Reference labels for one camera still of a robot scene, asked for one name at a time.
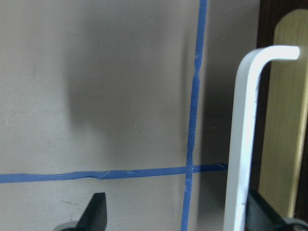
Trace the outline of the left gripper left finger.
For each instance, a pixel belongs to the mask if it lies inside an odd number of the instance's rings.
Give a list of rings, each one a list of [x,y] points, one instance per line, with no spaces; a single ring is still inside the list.
[[[55,231],[104,231],[107,226],[106,194],[95,193],[78,222],[57,226]]]

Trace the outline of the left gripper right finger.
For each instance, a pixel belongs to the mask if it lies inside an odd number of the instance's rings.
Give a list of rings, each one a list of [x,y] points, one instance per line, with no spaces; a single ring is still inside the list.
[[[244,229],[246,231],[306,231],[308,224],[296,218],[282,218],[257,191],[250,190]]]

